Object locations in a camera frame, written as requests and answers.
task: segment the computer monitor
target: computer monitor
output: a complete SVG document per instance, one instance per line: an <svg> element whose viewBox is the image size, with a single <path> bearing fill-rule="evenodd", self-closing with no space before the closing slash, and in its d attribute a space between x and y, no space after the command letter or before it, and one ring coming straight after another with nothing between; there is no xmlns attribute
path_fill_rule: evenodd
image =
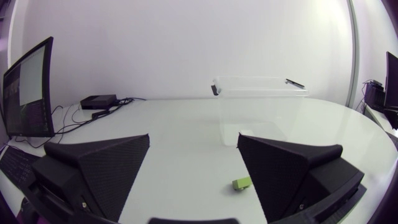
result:
<svg viewBox="0 0 398 224"><path fill-rule="evenodd" d="M50 58L53 37L36 45L4 74L4 121L9 136L52 137Z"/></svg>
<svg viewBox="0 0 398 224"><path fill-rule="evenodd" d="M386 109L398 110L398 58L387 52Z"/></svg>

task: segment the clear container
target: clear container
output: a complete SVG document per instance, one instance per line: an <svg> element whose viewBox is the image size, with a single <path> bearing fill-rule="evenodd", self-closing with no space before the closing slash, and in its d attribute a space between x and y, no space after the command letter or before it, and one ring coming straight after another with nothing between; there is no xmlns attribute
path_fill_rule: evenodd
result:
<svg viewBox="0 0 398 224"><path fill-rule="evenodd" d="M216 77L220 131L225 145L236 146L239 133L285 141L308 91L274 77Z"/></svg>

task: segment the small green object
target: small green object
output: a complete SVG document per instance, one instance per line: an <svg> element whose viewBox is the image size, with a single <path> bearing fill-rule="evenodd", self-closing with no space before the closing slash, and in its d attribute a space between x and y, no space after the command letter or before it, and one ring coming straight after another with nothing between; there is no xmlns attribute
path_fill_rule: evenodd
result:
<svg viewBox="0 0 398 224"><path fill-rule="evenodd" d="M248 188L252 184L250 177L241 178L232 181L232 187L234 190L243 190Z"/></svg>

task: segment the wire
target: wire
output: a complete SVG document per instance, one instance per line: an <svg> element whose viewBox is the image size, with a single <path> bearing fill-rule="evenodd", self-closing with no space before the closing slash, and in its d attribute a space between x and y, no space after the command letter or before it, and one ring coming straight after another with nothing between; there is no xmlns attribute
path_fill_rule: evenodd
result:
<svg viewBox="0 0 398 224"><path fill-rule="evenodd" d="M79 122L74 121L75 123L77 123L77 125L78 125L77 127L72 128L72 129L70 129L70 130L68 130L68 131L57 132L57 133L55 133L55 134L66 134L66 133L72 132L72 131L74 131L74 130L76 130L76 129L78 129L78 128L80 128L80 127L86 125L86 124L90 124L91 122L93 122L93 121L95 121L95 120L97 120L97 119L104 118L104 117L106 117L106 116L109 116L109 115L113 114L115 111L117 111L118 109L120 109L122 106L127 105L127 104L129 104L129 103L131 103L131 102L133 102L133 101L134 101L133 98L124 98L124 99L118 100L118 101L116 102L116 103L118 104L118 107L116 107L116 109L113 109L113 110L109 111L108 114L103 114L103 115L100 115L100 116L98 116L98 117L96 117L96 118L89 119L89 120L87 120L87 121L79 121Z"/></svg>
<svg viewBox="0 0 398 224"><path fill-rule="evenodd" d="M73 106L73 105L71 105L71 106L68 107L67 112L65 113L65 116L63 117L63 127L62 127L61 129L59 129L57 132L60 132L61 130L63 130L63 129L66 127L66 126L65 126L65 118L67 117L68 111L69 111L69 109L70 109L72 106ZM26 140L26 139L18 140L17 138L18 138L18 136L15 137L15 141L16 141L16 142L26 142L28 145L32 146L33 148L38 149L38 148L42 147L45 143L47 143L47 142L49 142L51 139L53 139L54 136L51 137L51 138L49 138L48 140L46 140L45 142L43 142L42 144L40 144L40 145L38 145L38 146L32 145L32 143L30 143L30 142L29 142L28 140Z"/></svg>
<svg viewBox="0 0 398 224"><path fill-rule="evenodd" d="M22 152L23 152L23 150L22 149L20 149L20 148L18 148L18 147L16 147L16 146L12 146L12 145L8 145L8 144L4 144L4 147L6 147L6 146L8 146L8 147L13 147L13 148L15 148L15 149L18 149L18 150L21 150Z"/></svg>
<svg viewBox="0 0 398 224"><path fill-rule="evenodd" d="M93 121L95 121L95 120L97 120L97 119L100 119L100 118L104 118L104 117L106 117L106 116L109 116L109 115L111 115L112 113L114 113L115 111L117 111L118 109L120 109L122 106L128 105L129 103L133 102L134 99L145 100L145 99L142 99L142 98L124 98L124 99L121 99L121 100L117 100L117 101L116 101L117 107L116 107L115 109L109 111L108 114L102 114L102 115L100 115L100 116L98 116L98 117L96 117L96 118L92 118L92 119L87 120L87 121L75 121L75 120L73 119L73 115L74 115L78 110L80 110L80 108L78 107L78 109L72 114L72 121L75 122L75 124L69 124L69 125L66 125L66 126L65 126L65 118L67 117L68 111L70 110L70 108L71 108L73 105L69 106L68 109L67 109L67 112L65 113L65 116L63 117L63 127L62 127L61 129L59 129L59 130L55 133L55 134L61 134L61 138L60 138L60 140L58 141L58 143L61 142L61 140L62 140L64 134L69 133L69 132L72 132L72 131L74 131L74 130L76 130L76 129L78 129L78 128L80 128L80 127L86 125L86 124L90 124L91 122L93 122ZM77 126L77 127L72 128L72 129L69 129L68 131L63 131L65 128L71 127L71 126ZM28 140L26 140L26 139L17 140L17 138L18 138L18 136L16 136L16 138L15 138L15 141L16 141L16 142L27 142L30 146L32 146L33 148L37 149L37 148L42 147L45 143L49 142L53 137L49 138L48 140L46 140L45 142L43 142L43 143L42 143L41 145L39 145L39 146L33 146L33 145L32 145Z"/></svg>
<svg viewBox="0 0 398 224"><path fill-rule="evenodd" d="M54 110L51 112L51 115L54 114L54 112L55 112L55 110L56 110L57 108L62 108L62 109L63 109L63 106L61 106L61 105L56 106L56 107L54 108Z"/></svg>
<svg viewBox="0 0 398 224"><path fill-rule="evenodd" d="M365 83L367 83L367 82L369 82L369 81L372 81L372 80L366 80L365 82L362 82L362 83L365 84Z"/></svg>
<svg viewBox="0 0 398 224"><path fill-rule="evenodd" d="M75 120L73 119L73 116L75 115L75 113L76 113L77 111L80 111L80 105L77 107L77 110L75 110L75 112L73 112L73 114L72 114L72 121L73 121L74 123L76 123L76 124L80 124L80 123L86 122L86 121L75 121Z"/></svg>
<svg viewBox="0 0 398 224"><path fill-rule="evenodd" d="M133 100L144 100L144 101L147 101L146 99L143 99L143 98L137 98L137 97L130 97L130 98L128 98L128 99L133 99Z"/></svg>
<svg viewBox="0 0 398 224"><path fill-rule="evenodd" d="M60 129L59 131L57 131L57 132L60 132L61 130L63 130L64 128L65 128L65 118L67 117L67 114L68 114L68 111L69 111L69 109L72 107L73 105L70 105L69 107L68 107L68 109L67 109L67 112L65 113L65 116L63 117L63 126L62 126L62 129ZM62 140L62 138L63 138L63 134L61 135L61 138L60 138L60 140L58 141L58 144L61 142L61 140Z"/></svg>
<svg viewBox="0 0 398 224"><path fill-rule="evenodd" d="M32 144L31 144L28 140L26 140L26 139L18 140L17 138L18 138L18 136L15 137L15 141L16 141L16 142L27 142L27 143L28 143L30 146L32 146L33 148L38 149L38 148L42 147L45 143L49 142L53 137L49 138L48 140L46 140L45 142L43 142L43 143L42 143L41 145L39 145L39 146L34 146L34 145L32 145Z"/></svg>

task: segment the white table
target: white table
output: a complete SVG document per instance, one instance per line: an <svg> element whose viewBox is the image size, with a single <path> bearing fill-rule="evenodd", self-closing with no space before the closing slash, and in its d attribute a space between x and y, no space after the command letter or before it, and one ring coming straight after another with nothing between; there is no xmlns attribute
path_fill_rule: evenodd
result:
<svg viewBox="0 0 398 224"><path fill-rule="evenodd" d="M304 99L297 110L289 141L341 144L342 157L365 173L362 184L368 190L343 223L366 223L394 173L398 153L393 143L377 124L344 106ZM89 119L90 114L79 111L74 118L81 121ZM62 113L56 112L53 117L58 129ZM107 118L66 134L62 143L149 133L150 148L124 206L121 223L146 223L151 217L235 217L241 223L265 223L254 187L242 192L232 190L231 181L248 176L248 172L238 149L222 145L218 125L217 100L135 101ZM19 142L10 144L44 155L43 149ZM2 172L0 190L16 214L23 196Z"/></svg>
<svg viewBox="0 0 398 224"><path fill-rule="evenodd" d="M385 130L385 132L398 138L398 131L392 128L390 122L383 113L380 113L372 109L370 106L366 105L364 114L365 116L371 118L374 122L376 122L376 124L378 124L383 130Z"/></svg>

